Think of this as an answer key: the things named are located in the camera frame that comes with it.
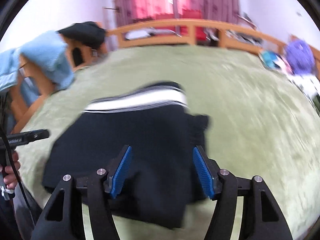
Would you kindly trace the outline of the person's left hand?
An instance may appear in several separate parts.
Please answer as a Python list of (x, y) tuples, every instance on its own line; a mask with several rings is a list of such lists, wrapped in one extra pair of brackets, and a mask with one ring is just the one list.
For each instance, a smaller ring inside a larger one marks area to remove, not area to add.
[[(16, 151), (12, 153), (12, 159), (14, 161), (14, 166), (16, 170), (19, 171), (21, 164), (19, 162), (18, 153)], [(8, 189), (14, 190), (18, 184), (14, 171), (11, 166), (6, 166), (4, 170), (5, 170), (6, 176), (3, 177), (3, 181)]]

